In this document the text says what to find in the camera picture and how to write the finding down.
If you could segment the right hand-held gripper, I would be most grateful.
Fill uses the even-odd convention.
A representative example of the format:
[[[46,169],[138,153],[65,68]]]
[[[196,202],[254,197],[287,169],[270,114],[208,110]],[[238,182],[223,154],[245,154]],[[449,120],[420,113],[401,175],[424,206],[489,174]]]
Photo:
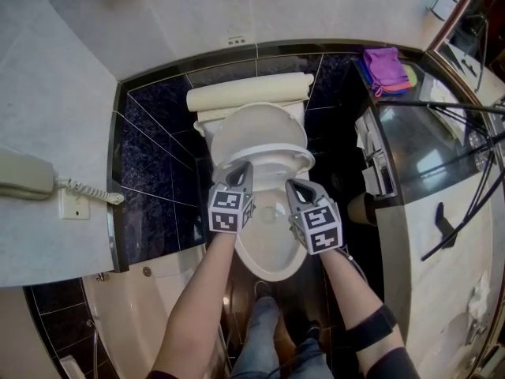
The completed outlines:
[[[309,255],[342,247],[342,220],[338,206],[327,198],[325,188],[306,179],[285,183],[290,207],[290,229]],[[303,210],[305,204],[315,204]]]

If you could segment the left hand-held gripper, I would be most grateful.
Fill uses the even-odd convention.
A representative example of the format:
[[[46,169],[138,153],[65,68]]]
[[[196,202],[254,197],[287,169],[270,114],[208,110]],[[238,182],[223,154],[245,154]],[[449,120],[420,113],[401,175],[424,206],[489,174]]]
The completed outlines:
[[[255,210],[253,165],[238,161],[227,169],[226,184],[213,185],[209,193],[208,224],[210,231],[238,235],[252,219]]]

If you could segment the person's right forearm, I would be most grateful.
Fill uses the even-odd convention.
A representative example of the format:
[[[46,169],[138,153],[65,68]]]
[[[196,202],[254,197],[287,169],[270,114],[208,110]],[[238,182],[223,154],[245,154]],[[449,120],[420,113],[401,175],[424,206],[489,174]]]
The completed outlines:
[[[350,337],[351,330],[363,325],[383,303],[342,254],[333,250],[326,251],[320,254],[320,259],[331,282],[347,335]],[[356,351],[364,376],[368,376],[370,369],[383,356],[399,347],[404,347],[404,343],[398,325],[395,324],[383,339]]]

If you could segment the person's left forearm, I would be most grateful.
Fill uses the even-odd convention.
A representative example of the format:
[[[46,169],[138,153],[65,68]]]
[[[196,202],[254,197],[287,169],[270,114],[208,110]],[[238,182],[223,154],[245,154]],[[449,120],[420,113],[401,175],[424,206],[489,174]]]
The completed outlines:
[[[223,308],[236,236],[218,233],[178,298],[146,379],[203,379]]]

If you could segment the white toilet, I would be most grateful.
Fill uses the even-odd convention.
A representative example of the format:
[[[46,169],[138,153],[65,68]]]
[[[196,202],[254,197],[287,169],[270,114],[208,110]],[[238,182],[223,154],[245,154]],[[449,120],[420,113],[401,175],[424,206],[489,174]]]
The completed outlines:
[[[206,139],[205,125],[224,118],[200,121],[201,135]],[[252,193],[256,208],[251,221],[239,234],[235,249],[244,265],[262,280],[277,282],[291,277],[307,256],[305,248],[290,232],[285,182],[290,178],[308,179],[312,168],[297,173],[294,165],[295,162],[253,165]],[[212,166],[214,178],[226,169],[216,170],[213,162]]]

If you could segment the tan waste bin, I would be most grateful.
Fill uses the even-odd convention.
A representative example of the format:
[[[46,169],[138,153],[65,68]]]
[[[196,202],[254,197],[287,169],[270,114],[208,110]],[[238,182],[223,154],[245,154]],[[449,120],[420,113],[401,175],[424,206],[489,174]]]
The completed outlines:
[[[376,203],[370,193],[363,192],[353,198],[347,205],[347,213],[354,223],[377,225]]]

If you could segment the blue cloth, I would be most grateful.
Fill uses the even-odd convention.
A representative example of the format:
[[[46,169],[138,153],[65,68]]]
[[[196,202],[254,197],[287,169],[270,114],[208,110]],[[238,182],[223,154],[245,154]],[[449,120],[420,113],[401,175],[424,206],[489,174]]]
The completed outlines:
[[[368,82],[368,85],[371,87],[372,90],[377,89],[379,87],[379,85],[376,83],[372,74],[369,72],[368,67],[366,66],[365,62],[360,61],[360,65],[361,65],[361,68],[363,69],[365,79]]]

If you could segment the orange cloth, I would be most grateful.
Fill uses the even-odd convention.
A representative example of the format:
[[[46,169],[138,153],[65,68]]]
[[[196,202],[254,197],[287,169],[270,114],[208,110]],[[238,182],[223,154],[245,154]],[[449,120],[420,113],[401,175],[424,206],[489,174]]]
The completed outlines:
[[[409,81],[399,84],[383,85],[374,81],[372,83],[372,90],[376,97],[381,96],[394,96],[406,93],[412,87]]]

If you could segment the black armband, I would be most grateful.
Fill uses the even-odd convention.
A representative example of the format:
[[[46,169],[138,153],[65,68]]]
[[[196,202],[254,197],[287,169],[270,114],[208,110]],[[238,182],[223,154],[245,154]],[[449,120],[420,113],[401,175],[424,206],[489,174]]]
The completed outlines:
[[[347,329],[346,334],[350,346],[358,353],[386,339],[393,333],[396,325],[394,314],[386,305],[382,305],[361,323]]]

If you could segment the person's blue jeans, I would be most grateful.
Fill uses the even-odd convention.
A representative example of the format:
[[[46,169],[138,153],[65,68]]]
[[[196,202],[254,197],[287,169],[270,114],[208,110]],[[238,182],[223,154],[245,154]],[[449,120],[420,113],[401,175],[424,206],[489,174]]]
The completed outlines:
[[[279,307],[273,297],[256,300],[249,319],[247,338],[231,376],[278,371],[274,379],[280,379],[279,357],[274,344],[278,320]],[[307,329],[303,331],[302,340],[296,347],[295,368],[289,379],[334,379],[319,341],[308,338]]]

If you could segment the purple cloth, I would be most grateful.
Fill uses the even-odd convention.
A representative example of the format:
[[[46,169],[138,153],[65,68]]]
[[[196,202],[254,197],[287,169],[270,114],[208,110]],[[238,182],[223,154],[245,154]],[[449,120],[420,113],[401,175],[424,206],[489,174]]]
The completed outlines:
[[[383,85],[407,82],[396,47],[365,49],[363,59],[376,82]]]

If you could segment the black tripod light stand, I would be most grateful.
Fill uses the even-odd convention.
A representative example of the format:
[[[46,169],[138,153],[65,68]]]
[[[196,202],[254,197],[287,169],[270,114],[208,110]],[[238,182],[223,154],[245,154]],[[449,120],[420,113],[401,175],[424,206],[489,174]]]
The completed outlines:
[[[505,110],[468,103],[381,100],[377,103],[404,203],[408,204],[449,188],[474,174],[480,176],[471,200],[457,225],[447,216],[452,206],[436,204],[434,226],[440,241],[421,257],[428,260],[452,247],[460,231],[487,204],[505,179],[505,169],[490,179],[498,162],[499,143],[505,132],[491,134],[485,114],[505,115]]]

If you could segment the folded white towel on counter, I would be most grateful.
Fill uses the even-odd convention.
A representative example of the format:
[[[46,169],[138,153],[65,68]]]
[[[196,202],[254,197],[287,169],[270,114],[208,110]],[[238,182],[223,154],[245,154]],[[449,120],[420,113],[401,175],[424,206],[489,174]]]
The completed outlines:
[[[458,99],[451,90],[437,79],[429,79],[423,84],[420,98],[425,102],[437,103],[439,107],[451,111],[463,111],[462,107],[455,107]]]

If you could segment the white bathtub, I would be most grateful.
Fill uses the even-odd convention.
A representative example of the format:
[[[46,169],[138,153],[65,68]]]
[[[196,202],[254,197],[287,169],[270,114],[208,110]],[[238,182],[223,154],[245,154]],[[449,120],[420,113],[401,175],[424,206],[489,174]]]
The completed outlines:
[[[205,253],[200,245],[83,278],[100,339],[121,379],[145,379],[159,352],[166,321]]]

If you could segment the crumpled white washcloth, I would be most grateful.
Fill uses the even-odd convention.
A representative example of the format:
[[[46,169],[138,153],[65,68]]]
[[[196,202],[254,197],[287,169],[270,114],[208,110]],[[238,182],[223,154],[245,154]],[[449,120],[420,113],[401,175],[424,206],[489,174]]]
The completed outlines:
[[[484,271],[475,285],[467,305],[471,321],[481,321],[488,309],[488,296],[490,293],[488,272]]]

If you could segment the chrome sink faucet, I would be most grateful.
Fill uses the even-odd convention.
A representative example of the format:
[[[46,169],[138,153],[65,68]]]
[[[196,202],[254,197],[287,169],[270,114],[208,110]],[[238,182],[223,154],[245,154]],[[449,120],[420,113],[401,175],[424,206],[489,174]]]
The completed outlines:
[[[473,341],[480,335],[482,335],[487,330],[487,325],[483,325],[479,320],[473,319],[470,323],[465,345],[468,346],[473,343]]]

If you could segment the chrome bathtub grab bar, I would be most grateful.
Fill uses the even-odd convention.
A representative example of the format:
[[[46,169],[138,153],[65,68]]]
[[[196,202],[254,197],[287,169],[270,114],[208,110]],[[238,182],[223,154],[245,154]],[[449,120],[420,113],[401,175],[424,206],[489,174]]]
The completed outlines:
[[[98,346],[99,346],[99,334],[97,331],[97,328],[95,326],[95,323],[92,319],[88,319],[86,321],[86,325],[93,330],[93,379],[99,379],[98,375]]]

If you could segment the white soap dish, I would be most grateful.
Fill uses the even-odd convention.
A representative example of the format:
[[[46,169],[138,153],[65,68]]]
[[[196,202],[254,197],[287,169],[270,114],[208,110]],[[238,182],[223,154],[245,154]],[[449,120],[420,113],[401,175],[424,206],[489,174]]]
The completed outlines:
[[[72,355],[67,355],[59,359],[59,363],[65,371],[68,379],[86,379],[77,361]]]

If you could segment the white telephone wall plate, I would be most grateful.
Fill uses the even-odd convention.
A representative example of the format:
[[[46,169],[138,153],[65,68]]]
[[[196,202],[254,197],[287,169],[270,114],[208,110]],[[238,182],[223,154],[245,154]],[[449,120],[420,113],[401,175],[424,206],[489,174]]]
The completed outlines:
[[[90,201],[84,195],[61,188],[58,190],[58,214],[61,220],[89,220]]]

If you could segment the beige wall telephone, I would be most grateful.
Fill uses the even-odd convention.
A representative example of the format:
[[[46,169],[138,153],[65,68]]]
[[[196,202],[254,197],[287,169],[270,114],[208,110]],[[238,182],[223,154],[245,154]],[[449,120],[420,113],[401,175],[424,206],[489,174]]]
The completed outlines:
[[[0,148],[0,196],[46,200],[54,189],[51,163]]]

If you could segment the white wall soap dispenser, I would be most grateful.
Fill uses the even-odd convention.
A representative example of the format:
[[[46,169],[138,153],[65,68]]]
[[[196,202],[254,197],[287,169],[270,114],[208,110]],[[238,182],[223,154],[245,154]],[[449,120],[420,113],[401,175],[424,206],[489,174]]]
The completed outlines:
[[[450,16],[454,8],[456,7],[458,0],[433,0],[428,5],[428,10],[439,20],[446,21]]]

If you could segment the framed wall mirror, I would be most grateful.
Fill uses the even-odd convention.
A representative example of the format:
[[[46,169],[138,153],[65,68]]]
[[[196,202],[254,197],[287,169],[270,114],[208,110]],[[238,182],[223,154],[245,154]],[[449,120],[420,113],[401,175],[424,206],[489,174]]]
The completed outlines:
[[[458,0],[446,21],[437,20],[441,29],[427,51],[505,122],[505,0]]]

